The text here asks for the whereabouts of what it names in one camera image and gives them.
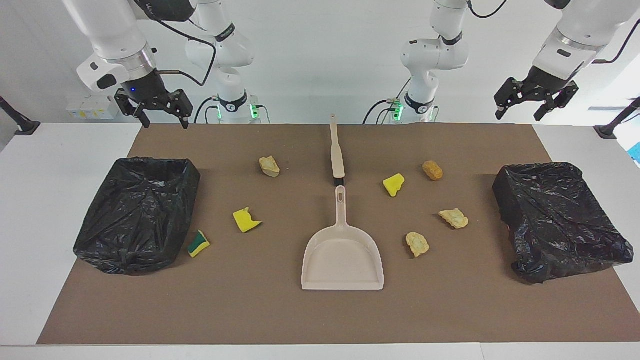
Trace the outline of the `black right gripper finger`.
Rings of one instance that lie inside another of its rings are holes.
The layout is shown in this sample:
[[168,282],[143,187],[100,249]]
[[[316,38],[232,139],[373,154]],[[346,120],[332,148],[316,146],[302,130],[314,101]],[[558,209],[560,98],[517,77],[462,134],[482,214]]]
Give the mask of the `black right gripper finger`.
[[119,111],[125,117],[134,117],[142,124],[144,129],[149,129],[151,121],[145,113],[146,105],[144,102],[134,105],[125,89],[117,89],[115,93],[115,103],[118,105]]
[[158,103],[161,105],[163,112],[179,120],[182,129],[187,130],[189,128],[189,118],[193,114],[194,105],[183,89],[160,95]]

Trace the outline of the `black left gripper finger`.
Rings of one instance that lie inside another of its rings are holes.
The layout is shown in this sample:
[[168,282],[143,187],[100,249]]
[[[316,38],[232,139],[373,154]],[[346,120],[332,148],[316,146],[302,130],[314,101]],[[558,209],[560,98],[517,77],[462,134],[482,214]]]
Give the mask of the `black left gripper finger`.
[[513,77],[507,78],[505,83],[494,94],[494,103],[496,105],[496,111],[494,116],[500,121],[510,107],[522,104],[526,101],[526,95],[522,89],[525,82],[522,80],[516,80]]
[[576,82],[570,82],[557,93],[552,93],[549,89],[536,89],[534,95],[542,102],[539,109],[534,113],[534,119],[540,122],[546,114],[555,109],[564,109],[571,99],[578,92],[579,87]]

